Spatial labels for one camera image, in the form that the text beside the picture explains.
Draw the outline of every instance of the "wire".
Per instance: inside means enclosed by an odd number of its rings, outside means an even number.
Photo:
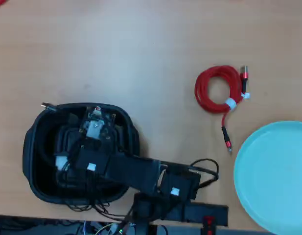
[[[162,226],[162,228],[165,230],[166,235],[168,235],[169,233],[168,233],[168,229],[166,228],[166,226],[164,226],[164,225],[161,225],[161,226]]]
[[[110,224],[108,224],[108,225],[105,225],[103,228],[100,228],[100,230],[97,231],[95,235],[98,235],[101,231],[103,231],[104,229],[106,229],[106,228],[108,228],[108,227],[110,227],[110,226],[112,226],[112,225],[113,225],[113,223],[110,223]]]
[[[87,232],[86,232],[86,221],[84,221],[83,223],[83,235],[87,235]]]
[[[247,67],[245,66],[244,68],[246,72],[243,74],[247,75]],[[226,146],[231,151],[232,146],[225,127],[225,118],[228,112],[231,110],[231,107],[227,103],[217,104],[209,98],[208,86],[209,81],[213,77],[221,77],[228,83],[230,88],[230,98],[234,100],[236,104],[238,104],[243,98],[241,94],[245,93],[247,76],[246,79],[244,79],[244,77],[241,79],[237,70],[228,65],[215,66],[202,72],[195,82],[194,94],[199,105],[208,112],[215,114],[223,113],[223,118],[221,121],[222,131]]]
[[[75,235],[78,235],[78,234],[79,234],[79,231],[80,231],[81,227],[82,227],[82,223],[79,225],[79,227],[78,227],[78,229],[77,229],[77,231],[76,231],[76,234],[75,234]]]

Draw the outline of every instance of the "plate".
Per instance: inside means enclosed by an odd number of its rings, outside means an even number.
[[[275,122],[251,134],[233,174],[241,205],[258,225],[302,235],[302,122]]]

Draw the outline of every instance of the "black container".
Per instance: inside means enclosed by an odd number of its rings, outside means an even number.
[[[82,118],[87,107],[99,106],[111,114],[116,114],[115,122],[123,127],[125,150],[129,153],[139,155],[139,134],[132,124],[128,114],[120,107],[100,103],[72,103],[61,104],[57,107],[61,110],[68,111]],[[44,121],[54,118],[54,112],[44,110],[36,118],[32,127],[28,130],[23,145],[23,173],[28,179],[33,193],[43,201],[56,204],[86,205],[88,199],[81,193],[75,191],[68,192],[63,199],[59,194],[59,187],[54,180],[55,167],[51,167],[41,158],[36,148],[36,131],[39,125]],[[50,154],[54,153],[55,138],[49,137],[46,149]],[[119,199],[126,191],[127,186],[116,184],[104,192],[105,199],[103,202],[112,202]]]

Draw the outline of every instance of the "black cable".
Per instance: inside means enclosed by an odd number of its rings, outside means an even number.
[[[78,234],[79,234],[79,231],[80,231],[80,229],[82,228],[82,226],[83,226],[83,223],[81,223],[81,224],[79,225],[79,227],[78,227],[78,229],[77,229],[77,231],[76,231],[76,234],[75,234],[75,235],[78,235]]]
[[[201,168],[201,167],[198,167],[198,166],[194,166],[195,164],[199,163],[199,162],[203,162],[203,161],[209,161],[209,162],[212,162],[216,165],[216,172],[215,171],[212,171],[212,170],[208,170],[208,169],[204,169],[204,168]],[[205,172],[205,173],[208,173],[208,174],[211,174],[214,176],[213,179],[210,179],[210,180],[206,180],[202,183],[199,184],[199,186],[197,187],[197,189],[199,188],[204,188],[208,185],[210,185],[211,183],[215,182],[218,180],[219,176],[219,165],[217,163],[217,161],[213,160],[213,159],[210,159],[210,158],[202,158],[202,159],[198,159],[194,162],[192,162],[190,164],[191,167],[195,167],[196,169],[198,169],[199,171],[202,171],[202,172]]]
[[[165,230],[166,235],[168,235],[169,233],[168,233],[168,229],[166,228],[166,226],[164,226],[164,225],[161,225],[161,226],[162,226],[162,228]]]

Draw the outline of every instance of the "white label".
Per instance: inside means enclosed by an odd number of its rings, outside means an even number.
[[[180,189],[178,189],[178,188],[172,188],[170,194],[179,196],[179,191],[180,191]]]
[[[88,165],[88,167],[87,167],[87,170],[95,171],[95,168],[96,168],[96,165],[95,165],[95,164],[89,163],[89,165]]]

